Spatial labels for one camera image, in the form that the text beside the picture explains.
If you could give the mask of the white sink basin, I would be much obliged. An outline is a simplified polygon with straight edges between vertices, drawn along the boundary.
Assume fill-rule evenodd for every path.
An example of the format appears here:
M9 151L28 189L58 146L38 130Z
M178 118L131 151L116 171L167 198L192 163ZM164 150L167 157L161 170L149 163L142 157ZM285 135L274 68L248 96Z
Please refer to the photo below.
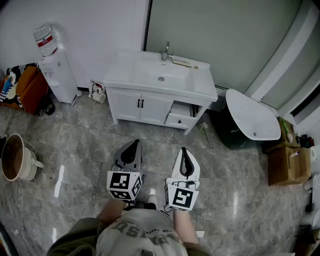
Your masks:
M173 103L182 102L196 106L195 121L182 129L187 135L218 100L210 64L180 56L162 61L161 56L133 50L121 50L115 55L103 79L113 123L126 120L173 128L165 121ZM174 59L186 61L192 68L173 64Z

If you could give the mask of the white oval basin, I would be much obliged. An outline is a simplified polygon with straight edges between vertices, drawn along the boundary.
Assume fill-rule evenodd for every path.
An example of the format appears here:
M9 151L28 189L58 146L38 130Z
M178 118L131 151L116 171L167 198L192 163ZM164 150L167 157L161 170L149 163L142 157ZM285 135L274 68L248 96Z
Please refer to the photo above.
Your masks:
M281 137L277 117L271 110L235 89L225 93L228 110L241 132L254 141L276 141Z

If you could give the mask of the person's left forearm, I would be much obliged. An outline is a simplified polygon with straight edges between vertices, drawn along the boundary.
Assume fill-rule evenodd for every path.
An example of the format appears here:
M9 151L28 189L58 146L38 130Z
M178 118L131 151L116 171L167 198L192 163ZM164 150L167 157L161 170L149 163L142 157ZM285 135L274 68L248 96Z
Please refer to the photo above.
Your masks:
M119 199L109 199L104 208L98 214L99 226L102 228L108 227L121 215L126 208L127 203Z

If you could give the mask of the printed paper bag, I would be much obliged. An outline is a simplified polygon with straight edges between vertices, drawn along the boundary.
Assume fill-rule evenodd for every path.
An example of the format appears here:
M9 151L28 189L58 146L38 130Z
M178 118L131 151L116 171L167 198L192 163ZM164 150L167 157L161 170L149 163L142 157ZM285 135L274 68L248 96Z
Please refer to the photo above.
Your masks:
M107 93L104 85L96 80L90 80L89 82L89 95L88 97L99 103L106 103Z

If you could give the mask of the white water dispenser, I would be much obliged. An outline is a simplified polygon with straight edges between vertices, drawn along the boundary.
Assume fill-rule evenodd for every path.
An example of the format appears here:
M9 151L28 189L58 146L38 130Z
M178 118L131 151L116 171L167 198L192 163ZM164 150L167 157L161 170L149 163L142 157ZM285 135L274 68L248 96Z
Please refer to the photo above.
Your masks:
M82 92L78 90L65 52L56 50L38 65L57 100L73 106Z

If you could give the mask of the white vanity drawer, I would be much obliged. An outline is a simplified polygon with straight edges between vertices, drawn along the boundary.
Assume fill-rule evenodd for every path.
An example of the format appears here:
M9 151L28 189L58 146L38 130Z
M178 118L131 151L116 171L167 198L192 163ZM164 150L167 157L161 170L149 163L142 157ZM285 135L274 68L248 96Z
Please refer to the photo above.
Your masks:
M196 120L195 111L196 106L193 104L174 101L164 124L174 128L188 129Z

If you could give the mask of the frosted glass panel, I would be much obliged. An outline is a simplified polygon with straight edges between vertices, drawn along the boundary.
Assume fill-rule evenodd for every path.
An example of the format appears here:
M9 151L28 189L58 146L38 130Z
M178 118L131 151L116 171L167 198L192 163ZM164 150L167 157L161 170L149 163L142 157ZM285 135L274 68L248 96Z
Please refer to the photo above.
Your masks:
M214 83L244 92L286 35L301 0L152 0L146 50L210 65Z

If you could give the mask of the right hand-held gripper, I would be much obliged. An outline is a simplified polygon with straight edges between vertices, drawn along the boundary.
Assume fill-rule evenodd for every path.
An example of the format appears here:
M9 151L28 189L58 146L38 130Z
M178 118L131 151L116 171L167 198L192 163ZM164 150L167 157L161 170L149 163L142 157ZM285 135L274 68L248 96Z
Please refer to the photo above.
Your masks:
M166 208L178 211L193 209L199 195L200 170L195 156L182 147L177 153L171 177L165 180Z

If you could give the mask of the person's white shoe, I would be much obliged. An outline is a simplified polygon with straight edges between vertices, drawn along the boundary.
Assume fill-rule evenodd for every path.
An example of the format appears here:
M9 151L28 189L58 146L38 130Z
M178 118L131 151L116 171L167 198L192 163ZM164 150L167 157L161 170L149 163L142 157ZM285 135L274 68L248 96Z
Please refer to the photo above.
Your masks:
M156 210L158 205L157 197L154 194L148 196L147 204L145 205L146 209Z

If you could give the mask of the beige round bucket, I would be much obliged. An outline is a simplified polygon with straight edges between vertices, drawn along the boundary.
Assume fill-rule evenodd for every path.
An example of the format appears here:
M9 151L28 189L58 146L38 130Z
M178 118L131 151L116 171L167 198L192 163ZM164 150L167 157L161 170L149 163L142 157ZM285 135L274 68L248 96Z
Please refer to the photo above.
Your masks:
M25 144L35 148L17 133L10 135L4 143L1 169L9 182L18 179L29 182L35 178L38 168L44 168L44 164L38 161L36 154Z

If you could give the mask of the clear water bottle red label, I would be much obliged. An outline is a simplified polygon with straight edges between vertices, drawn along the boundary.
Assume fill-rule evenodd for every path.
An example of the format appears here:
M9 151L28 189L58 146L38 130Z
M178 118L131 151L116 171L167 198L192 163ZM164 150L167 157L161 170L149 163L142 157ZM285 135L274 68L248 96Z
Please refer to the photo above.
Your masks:
M33 31L33 37L42 57L53 55L65 49L60 24L46 22Z

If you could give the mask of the thin green stick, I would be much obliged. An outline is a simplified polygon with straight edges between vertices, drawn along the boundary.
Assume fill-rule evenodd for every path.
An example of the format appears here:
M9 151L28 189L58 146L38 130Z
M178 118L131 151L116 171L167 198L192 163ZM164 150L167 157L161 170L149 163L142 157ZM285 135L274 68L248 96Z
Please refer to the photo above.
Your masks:
M207 124L206 122L200 122L200 126L201 126L201 129L202 129L203 132L204 132L204 135L205 135L205 137L206 137L206 139L207 139L207 142L208 142L209 146L210 146L212 149L214 149L213 146L212 146L212 144L211 144L211 141L210 141L210 139L209 139L209 136L208 136L208 134L207 134L208 124Z

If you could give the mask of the black slipper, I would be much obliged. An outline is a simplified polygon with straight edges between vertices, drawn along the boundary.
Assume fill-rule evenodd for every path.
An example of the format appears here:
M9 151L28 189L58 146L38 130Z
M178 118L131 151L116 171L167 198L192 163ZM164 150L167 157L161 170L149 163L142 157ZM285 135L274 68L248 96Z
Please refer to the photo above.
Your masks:
M55 112L55 109L55 105L52 102L50 102L45 105L43 111L46 115L50 116Z

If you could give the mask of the flat cardboard box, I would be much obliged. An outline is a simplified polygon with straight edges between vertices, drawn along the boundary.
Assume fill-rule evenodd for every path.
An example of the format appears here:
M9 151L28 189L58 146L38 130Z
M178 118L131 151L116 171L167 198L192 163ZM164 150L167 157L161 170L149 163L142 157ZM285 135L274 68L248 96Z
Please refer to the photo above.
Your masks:
M282 117L277 117L278 123L280 125L280 131L281 131L281 135L280 138L278 140L270 140L265 142L262 146L262 152L264 154L270 154L272 152L275 152L278 149L281 149L283 147L288 147L288 148L299 148L300 145L300 141L298 139L298 132L297 132L297 128L295 125L293 125L292 123L288 122L287 120L283 119ZM283 124L282 124L282 120L286 121L286 125L289 129L289 132L286 133Z

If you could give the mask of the person's white olive-sleeved t-shirt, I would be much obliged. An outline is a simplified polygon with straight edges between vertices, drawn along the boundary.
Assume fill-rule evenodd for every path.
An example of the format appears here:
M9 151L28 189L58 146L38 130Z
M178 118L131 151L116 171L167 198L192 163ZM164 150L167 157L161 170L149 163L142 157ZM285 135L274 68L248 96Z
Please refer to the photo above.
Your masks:
M110 225L80 219L59 238L47 256L210 256L194 243L182 242L162 212L132 209Z

